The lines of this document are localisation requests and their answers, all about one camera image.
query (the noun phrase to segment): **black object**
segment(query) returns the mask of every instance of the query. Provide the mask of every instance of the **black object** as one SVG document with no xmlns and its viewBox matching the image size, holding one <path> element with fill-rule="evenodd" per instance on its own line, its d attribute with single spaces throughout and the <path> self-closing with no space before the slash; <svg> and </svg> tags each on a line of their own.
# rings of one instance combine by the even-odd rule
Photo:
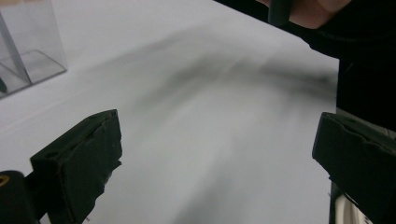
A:
<svg viewBox="0 0 396 224">
<path fill-rule="evenodd" d="M 3 79 L 0 78 L 0 92 L 6 93 L 7 92 L 7 86 L 6 83 L 4 83 Z"/>
<path fill-rule="evenodd" d="M 268 22 L 274 26 L 283 26 L 289 22 L 292 0 L 272 0 L 268 13 Z"/>
<path fill-rule="evenodd" d="M 313 158 L 374 223 L 396 220 L 396 141 L 341 115 L 323 113 Z"/>
<path fill-rule="evenodd" d="M 329 211 L 329 224 L 337 224 L 336 223 L 336 213 L 337 213 L 337 207 L 336 207 L 336 202 L 339 199 L 340 196 L 343 195 L 343 191 L 341 191 L 338 186 L 332 182 L 331 188 L 330 188 L 330 211 Z"/>
<path fill-rule="evenodd" d="M 290 27 L 289 14 L 291 0 L 280 0 L 270 8 L 256 0 L 214 0 L 230 7 L 238 12 L 242 12 L 256 20 L 270 23 L 277 28 L 295 35 L 295 31 Z"/>
<path fill-rule="evenodd" d="M 31 158 L 34 171 L 0 173 L 0 223 L 82 223 L 120 166 L 117 110 L 92 115 Z"/>
</svg>

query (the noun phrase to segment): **transparent box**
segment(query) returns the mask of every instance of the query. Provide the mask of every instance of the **transparent box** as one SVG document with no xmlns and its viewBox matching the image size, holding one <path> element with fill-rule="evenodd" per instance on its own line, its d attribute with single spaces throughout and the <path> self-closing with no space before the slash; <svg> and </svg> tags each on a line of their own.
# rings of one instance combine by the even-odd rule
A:
<svg viewBox="0 0 396 224">
<path fill-rule="evenodd" d="M 0 0 L 0 98 L 66 71 L 50 0 Z"/>
</svg>

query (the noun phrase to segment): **white table surface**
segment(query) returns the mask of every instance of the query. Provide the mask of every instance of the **white table surface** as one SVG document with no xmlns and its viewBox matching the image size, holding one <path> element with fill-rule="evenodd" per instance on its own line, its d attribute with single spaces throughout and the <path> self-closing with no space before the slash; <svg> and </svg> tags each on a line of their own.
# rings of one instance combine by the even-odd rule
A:
<svg viewBox="0 0 396 224">
<path fill-rule="evenodd" d="M 328 223 L 311 152 L 335 59 L 211 0 L 52 3 L 68 71 L 0 100 L 1 170 L 118 109 L 122 166 L 86 223 Z"/>
</svg>

